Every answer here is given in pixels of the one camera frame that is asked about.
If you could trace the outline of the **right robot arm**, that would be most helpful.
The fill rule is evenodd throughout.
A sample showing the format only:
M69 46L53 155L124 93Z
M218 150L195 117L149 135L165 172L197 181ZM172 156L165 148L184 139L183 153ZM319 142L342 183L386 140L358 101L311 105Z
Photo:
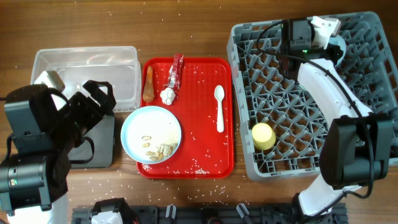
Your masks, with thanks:
M358 189L383 179L389 167L394 128L388 114L375 114L337 74L346 53L336 18L283 20L280 47L283 75L298 82L321 110L328 134L319 157L321 173L298 195L304 219L330 212Z

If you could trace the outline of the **white plastic spoon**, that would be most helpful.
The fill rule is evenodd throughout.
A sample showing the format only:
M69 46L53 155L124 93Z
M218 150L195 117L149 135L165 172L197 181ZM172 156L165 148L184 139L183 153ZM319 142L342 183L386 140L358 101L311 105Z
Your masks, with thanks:
M223 120L223 110L222 101L224 99L224 89L221 85L217 85L214 92L214 97L217 101L217 131L222 133L224 131L224 120Z

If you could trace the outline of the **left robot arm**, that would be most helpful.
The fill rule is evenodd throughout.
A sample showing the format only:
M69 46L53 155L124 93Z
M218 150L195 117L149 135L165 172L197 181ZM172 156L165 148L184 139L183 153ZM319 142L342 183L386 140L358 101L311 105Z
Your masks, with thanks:
M74 164L69 152L88 142L86 134L113 114L116 100L108 82L88 80L86 97L66 98L45 84L16 89L5 98L4 110L12 133L1 162L1 210L9 223L66 223L67 175Z

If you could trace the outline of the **light green bowl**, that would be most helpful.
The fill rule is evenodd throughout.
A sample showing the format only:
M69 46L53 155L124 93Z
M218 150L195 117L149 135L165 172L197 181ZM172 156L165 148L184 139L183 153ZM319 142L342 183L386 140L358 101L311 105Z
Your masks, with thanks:
M338 66L344 59L346 55L346 42L342 36L337 35L336 37L330 37L329 43L333 45L338 45L340 47L340 50L343 52L341 56L339 56L337 62L335 63L336 66Z

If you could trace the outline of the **yellow plastic cup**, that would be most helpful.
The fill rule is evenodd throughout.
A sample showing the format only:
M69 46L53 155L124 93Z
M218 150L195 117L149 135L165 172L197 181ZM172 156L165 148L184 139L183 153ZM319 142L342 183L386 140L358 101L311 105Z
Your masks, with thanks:
M274 130L266 123L258 123L252 128L252 138L255 148L261 151L271 149L276 142Z

